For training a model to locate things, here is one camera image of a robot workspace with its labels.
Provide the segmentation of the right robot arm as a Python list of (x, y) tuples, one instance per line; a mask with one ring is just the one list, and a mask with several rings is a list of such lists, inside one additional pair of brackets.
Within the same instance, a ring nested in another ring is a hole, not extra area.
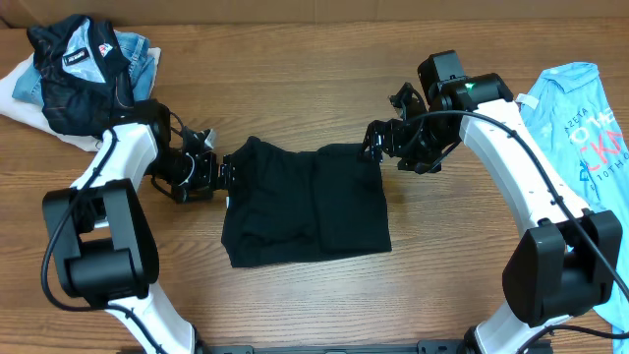
[(458, 340), (423, 340), (422, 353), (547, 353), (547, 336), (607, 302), (623, 286), (616, 271), (622, 227), (594, 211), (554, 170), (527, 130), (512, 91), (495, 73), (466, 75), (454, 51), (418, 68), (420, 85), (390, 97), (396, 117), (369, 124), (360, 156), (394, 157), (398, 168), (436, 173), (469, 148), (506, 201), (520, 235), (502, 274), (504, 302)]

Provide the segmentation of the black t-shirt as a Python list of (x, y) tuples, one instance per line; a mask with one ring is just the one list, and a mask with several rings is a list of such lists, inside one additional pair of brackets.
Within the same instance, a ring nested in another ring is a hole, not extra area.
[(391, 251), (380, 166), (357, 144), (291, 152), (256, 137), (229, 157), (221, 242), (232, 267)]

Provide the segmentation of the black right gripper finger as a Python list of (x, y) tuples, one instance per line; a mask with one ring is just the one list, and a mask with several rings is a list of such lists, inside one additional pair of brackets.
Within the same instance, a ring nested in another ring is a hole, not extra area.
[(381, 163), (383, 161), (381, 146), (378, 144), (363, 143), (361, 151), (359, 152), (359, 160), (362, 162)]
[(363, 141), (363, 147), (382, 148), (386, 140), (387, 127), (388, 123), (384, 121), (374, 120), (369, 123)]

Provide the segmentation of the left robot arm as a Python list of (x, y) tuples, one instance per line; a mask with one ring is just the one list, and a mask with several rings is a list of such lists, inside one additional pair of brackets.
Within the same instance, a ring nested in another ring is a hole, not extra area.
[(120, 321), (146, 353), (206, 353), (158, 282), (158, 250), (138, 197), (143, 177), (169, 185), (178, 204), (207, 201), (232, 179), (214, 152), (216, 133), (196, 132), (155, 99), (88, 127), (102, 147), (69, 188), (42, 201), (48, 244), (40, 285), (54, 307), (104, 311)]

